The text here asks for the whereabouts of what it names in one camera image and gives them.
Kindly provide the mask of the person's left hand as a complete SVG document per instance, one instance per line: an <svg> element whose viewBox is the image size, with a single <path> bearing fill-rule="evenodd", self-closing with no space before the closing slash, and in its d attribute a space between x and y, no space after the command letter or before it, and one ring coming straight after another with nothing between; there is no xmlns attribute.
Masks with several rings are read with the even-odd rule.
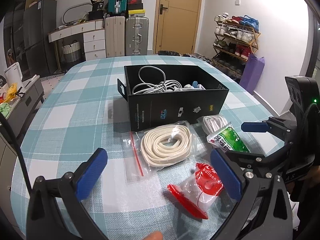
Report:
<svg viewBox="0 0 320 240"><path fill-rule="evenodd" d="M144 237L143 240L163 240L163 234L160 231L154 231Z"/></svg>

